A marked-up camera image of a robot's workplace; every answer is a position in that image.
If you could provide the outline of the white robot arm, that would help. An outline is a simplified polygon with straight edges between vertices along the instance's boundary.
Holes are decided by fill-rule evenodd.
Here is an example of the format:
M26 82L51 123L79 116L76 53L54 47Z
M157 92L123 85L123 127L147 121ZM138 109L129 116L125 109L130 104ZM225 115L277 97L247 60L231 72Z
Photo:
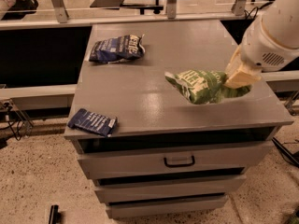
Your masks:
M225 73L226 87L252 85L299 56L299 0L276 0L243 35Z

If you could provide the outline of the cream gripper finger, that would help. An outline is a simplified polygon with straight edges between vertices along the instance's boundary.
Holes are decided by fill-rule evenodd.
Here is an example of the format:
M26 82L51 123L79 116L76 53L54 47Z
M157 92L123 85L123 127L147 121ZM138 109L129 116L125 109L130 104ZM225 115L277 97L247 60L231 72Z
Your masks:
M225 73L228 76L231 76L236 71L236 69L239 67L240 64L241 64L241 51L240 51L240 47L237 47L234 54L231 57L230 62L225 68Z
M243 62L229 63L225 70L227 79L224 85L232 89L252 85L261 79L261 72L261 68Z

